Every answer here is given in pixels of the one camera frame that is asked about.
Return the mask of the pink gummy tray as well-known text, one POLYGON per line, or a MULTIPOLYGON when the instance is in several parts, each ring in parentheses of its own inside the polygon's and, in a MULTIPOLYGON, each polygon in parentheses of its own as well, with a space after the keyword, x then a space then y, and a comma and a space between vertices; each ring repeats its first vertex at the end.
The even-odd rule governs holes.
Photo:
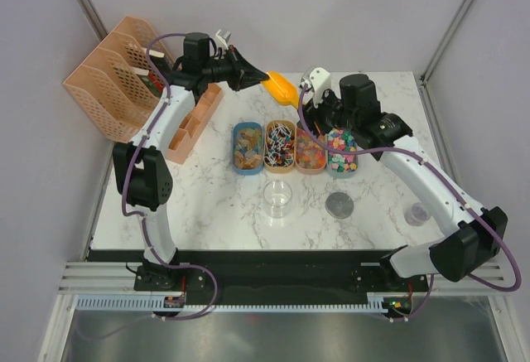
POLYGON ((296 127, 295 168, 304 175, 317 175, 326 167, 325 150, 305 130, 296 127))

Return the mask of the light blue star candy tray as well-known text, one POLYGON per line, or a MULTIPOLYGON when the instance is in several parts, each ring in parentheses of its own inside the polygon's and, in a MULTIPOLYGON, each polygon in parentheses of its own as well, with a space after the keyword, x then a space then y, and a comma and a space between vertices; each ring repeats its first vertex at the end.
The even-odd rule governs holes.
POLYGON ((355 155, 344 152, 356 152, 357 143, 350 131, 333 128, 326 135, 326 145, 340 153, 326 152, 326 169, 337 179, 351 178, 358 170, 358 159, 355 155))

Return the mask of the yellow plastic scoop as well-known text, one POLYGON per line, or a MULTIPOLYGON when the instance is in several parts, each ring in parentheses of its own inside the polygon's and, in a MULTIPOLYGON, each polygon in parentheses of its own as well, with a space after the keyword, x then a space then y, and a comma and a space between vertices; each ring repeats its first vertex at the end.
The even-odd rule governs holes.
POLYGON ((283 75, 274 71, 267 72, 268 79, 262 82, 265 90, 281 106, 292 106, 298 109, 299 94, 295 85, 283 75))

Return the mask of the tan lollipop tray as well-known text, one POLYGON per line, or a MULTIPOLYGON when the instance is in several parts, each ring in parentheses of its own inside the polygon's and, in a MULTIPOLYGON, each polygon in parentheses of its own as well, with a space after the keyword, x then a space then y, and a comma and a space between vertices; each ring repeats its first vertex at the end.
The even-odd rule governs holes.
POLYGON ((295 125, 286 120, 272 120, 265 127, 265 168, 273 173, 292 170, 296 156, 295 144, 295 125))

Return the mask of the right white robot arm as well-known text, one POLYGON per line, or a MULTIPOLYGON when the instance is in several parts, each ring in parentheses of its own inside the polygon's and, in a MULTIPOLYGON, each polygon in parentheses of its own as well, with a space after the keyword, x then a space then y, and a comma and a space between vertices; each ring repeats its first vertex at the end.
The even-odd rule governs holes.
POLYGON ((431 162, 404 120, 382 111, 375 83, 367 75, 343 77, 336 95, 330 74, 318 69, 302 76, 299 89, 301 94, 313 94, 298 109, 303 128, 352 132, 359 148, 410 188, 443 234, 434 242, 403 246, 387 254, 378 275, 385 288, 398 290, 410 277, 423 273, 458 282, 500 252, 508 224, 504 211, 498 206, 483 207, 431 162))

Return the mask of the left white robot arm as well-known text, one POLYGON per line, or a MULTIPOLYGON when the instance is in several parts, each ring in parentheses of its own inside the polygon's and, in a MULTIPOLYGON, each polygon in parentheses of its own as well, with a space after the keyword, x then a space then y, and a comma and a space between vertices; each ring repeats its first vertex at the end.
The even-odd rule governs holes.
POLYGON ((225 82, 240 91, 268 78, 230 44, 230 36, 227 30, 219 30, 215 36, 203 32, 183 35, 183 53, 167 73, 150 61, 164 84, 161 97, 132 139, 113 147, 122 212, 138 216, 141 223, 144 254, 136 271, 137 291, 173 291, 181 285, 187 269, 179 262, 166 210, 173 188, 166 154, 177 129, 210 84, 225 82))

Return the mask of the peach desk organizer tray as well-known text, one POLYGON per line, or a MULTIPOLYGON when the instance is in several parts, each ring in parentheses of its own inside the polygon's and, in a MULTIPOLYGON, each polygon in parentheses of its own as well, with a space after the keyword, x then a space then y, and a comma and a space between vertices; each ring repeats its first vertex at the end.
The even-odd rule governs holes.
POLYGON ((223 97, 224 91, 217 84, 209 84, 177 129, 166 154, 167 160, 180 165, 185 163, 223 97))

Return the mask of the books in file rack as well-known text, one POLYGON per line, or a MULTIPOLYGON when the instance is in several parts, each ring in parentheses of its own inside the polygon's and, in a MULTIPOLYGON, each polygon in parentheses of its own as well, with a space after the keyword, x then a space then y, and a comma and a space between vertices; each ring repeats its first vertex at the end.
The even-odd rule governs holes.
POLYGON ((149 57, 157 71, 149 66, 148 69, 134 68, 133 72, 155 97, 160 98, 165 88, 163 80, 170 74, 172 68, 166 55, 161 51, 150 50, 149 57))

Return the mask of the grey metal jar lid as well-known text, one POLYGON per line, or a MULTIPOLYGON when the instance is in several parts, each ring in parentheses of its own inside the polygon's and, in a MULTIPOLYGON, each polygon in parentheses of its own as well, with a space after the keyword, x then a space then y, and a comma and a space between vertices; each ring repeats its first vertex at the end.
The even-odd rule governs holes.
POLYGON ((354 201, 348 194, 342 191, 336 191, 330 193, 326 198, 325 208, 332 217, 343 220, 352 215, 354 201))

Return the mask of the clear glass jar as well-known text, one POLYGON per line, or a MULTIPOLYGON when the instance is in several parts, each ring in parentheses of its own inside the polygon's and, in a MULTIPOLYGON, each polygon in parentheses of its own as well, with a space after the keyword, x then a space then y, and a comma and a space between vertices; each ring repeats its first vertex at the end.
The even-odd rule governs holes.
POLYGON ((293 207, 292 187, 282 180, 269 181, 263 189, 263 212, 270 226, 280 226, 293 207))

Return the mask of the peach file organizer rack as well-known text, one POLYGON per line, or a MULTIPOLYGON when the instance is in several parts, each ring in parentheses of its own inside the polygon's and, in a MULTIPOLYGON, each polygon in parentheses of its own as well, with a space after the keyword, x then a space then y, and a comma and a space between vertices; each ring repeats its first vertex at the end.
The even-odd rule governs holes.
POLYGON ((158 104, 164 86, 152 69, 169 70, 173 59, 143 19, 125 17, 63 82, 108 139, 128 142, 158 104))

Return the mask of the small purple candy cup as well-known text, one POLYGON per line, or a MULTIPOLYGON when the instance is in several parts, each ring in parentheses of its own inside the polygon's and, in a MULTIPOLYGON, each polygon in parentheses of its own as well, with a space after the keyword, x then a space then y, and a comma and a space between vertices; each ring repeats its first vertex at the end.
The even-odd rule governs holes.
POLYGON ((421 227, 430 218, 430 211, 421 202, 416 202, 412 205, 409 205, 404 211, 404 219, 411 226, 421 227))

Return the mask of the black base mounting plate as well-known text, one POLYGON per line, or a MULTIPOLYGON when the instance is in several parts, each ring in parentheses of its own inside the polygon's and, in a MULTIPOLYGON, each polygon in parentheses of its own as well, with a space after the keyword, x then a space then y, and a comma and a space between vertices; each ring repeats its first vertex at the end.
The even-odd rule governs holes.
MULTIPOLYGON (((154 312, 159 319, 183 321, 202 317, 217 303, 364 302, 377 293, 409 298, 428 290, 426 276, 400 278, 383 265, 384 250, 368 251, 236 251, 181 250, 186 265, 180 297, 200 302, 199 312, 154 312)), ((142 262, 139 250, 92 251, 92 263, 142 262)))

